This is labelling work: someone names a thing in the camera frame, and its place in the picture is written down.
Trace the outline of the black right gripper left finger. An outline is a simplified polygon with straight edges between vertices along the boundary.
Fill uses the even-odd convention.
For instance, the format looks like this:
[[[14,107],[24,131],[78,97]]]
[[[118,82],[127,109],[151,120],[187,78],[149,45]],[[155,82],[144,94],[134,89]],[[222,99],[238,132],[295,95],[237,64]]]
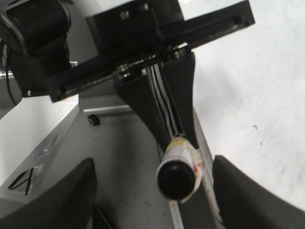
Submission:
[[[84,229],[92,215],[97,178],[92,158],[81,161],[41,196],[1,218],[2,229]]]

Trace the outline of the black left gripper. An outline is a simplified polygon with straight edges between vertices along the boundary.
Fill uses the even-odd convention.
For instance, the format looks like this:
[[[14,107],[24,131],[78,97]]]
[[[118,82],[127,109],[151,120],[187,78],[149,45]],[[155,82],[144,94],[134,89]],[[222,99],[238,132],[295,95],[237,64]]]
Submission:
[[[118,96],[138,115],[163,151],[177,133],[198,149],[193,117],[193,52],[160,69],[155,63],[182,44],[193,49],[255,23],[250,2],[186,20],[176,0],[132,0],[87,16],[98,55],[46,81],[53,102],[107,81],[114,72]]]

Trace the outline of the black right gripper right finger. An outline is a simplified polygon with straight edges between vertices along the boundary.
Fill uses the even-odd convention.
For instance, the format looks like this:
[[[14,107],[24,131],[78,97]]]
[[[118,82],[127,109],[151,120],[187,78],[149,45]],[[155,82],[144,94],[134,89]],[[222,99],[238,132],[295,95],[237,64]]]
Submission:
[[[272,194],[224,156],[213,162],[213,187],[227,229],[303,229],[304,211]]]

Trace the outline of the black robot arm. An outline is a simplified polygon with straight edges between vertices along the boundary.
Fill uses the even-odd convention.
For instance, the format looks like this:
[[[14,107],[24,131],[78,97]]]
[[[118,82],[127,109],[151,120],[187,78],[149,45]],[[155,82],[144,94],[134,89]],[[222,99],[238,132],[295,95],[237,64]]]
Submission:
[[[302,229],[305,213],[212,157],[194,48],[255,23],[250,3],[186,20],[176,0],[3,0],[3,229]]]

